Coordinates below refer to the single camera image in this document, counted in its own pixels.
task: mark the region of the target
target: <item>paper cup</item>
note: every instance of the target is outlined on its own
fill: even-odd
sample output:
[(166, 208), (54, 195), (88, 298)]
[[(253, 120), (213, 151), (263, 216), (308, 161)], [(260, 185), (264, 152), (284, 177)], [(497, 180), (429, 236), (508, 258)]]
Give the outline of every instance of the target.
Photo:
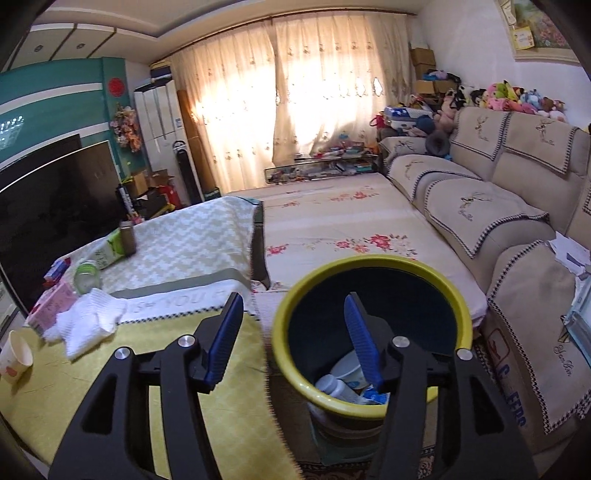
[(13, 330), (0, 352), (0, 375), (8, 383), (14, 384), (33, 364), (33, 352), (28, 343)]
[(330, 370), (330, 374), (342, 380), (349, 388), (354, 390), (361, 390), (369, 386), (369, 382), (363, 376), (355, 350), (347, 353), (336, 362), (336, 365)]

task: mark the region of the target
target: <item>bag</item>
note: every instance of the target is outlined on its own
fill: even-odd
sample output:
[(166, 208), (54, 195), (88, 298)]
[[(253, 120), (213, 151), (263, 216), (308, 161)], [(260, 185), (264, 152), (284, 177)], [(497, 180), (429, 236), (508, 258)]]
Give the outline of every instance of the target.
[(369, 123), (370, 127), (386, 128), (386, 122), (384, 121), (384, 112), (378, 113), (373, 120)]

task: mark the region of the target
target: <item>white towel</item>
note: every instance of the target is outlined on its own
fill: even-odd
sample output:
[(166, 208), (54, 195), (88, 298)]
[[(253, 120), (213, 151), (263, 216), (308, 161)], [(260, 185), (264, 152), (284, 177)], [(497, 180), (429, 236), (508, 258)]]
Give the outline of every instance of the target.
[(67, 312), (57, 315), (56, 324), (43, 334), (45, 340), (63, 339), (70, 361), (100, 343), (117, 330), (127, 309), (127, 300), (113, 298), (98, 288), (82, 295)]

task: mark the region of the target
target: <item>cardboard box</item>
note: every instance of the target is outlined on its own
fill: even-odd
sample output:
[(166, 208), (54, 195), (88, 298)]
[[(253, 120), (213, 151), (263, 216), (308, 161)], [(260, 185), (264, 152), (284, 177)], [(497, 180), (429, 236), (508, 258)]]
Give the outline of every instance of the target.
[(426, 74), (429, 70), (436, 70), (437, 67), (435, 65), (428, 65), (425, 63), (419, 63), (414, 67), (414, 73), (417, 75), (417, 80), (422, 80), (423, 75)]
[(447, 93), (449, 89), (457, 90), (457, 83), (451, 80), (436, 80), (435, 91), (437, 93)]
[(148, 184), (150, 187), (154, 188), (164, 187), (168, 185), (170, 179), (173, 178), (173, 176), (168, 175), (168, 170), (166, 170), (166, 168), (163, 170), (156, 170), (152, 172), (152, 176), (148, 179)]
[(435, 83), (426, 80), (417, 80), (414, 82), (414, 93), (432, 95), (435, 93)]
[(130, 178), (123, 182), (123, 185), (127, 189), (129, 196), (132, 200), (142, 196), (148, 191), (148, 182), (146, 180), (147, 172), (145, 170), (132, 175)]
[(437, 65), (433, 50), (427, 48), (413, 48), (410, 51), (410, 56), (413, 60), (413, 65), (415, 66), (421, 63), (425, 65)]

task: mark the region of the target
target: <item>plastic bottle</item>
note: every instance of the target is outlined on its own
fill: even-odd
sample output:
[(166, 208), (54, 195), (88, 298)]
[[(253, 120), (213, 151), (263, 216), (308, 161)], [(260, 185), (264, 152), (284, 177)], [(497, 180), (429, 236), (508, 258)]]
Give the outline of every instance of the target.
[(338, 400), (357, 403), (359, 396), (345, 382), (337, 380), (334, 375), (325, 375), (316, 382), (316, 388)]

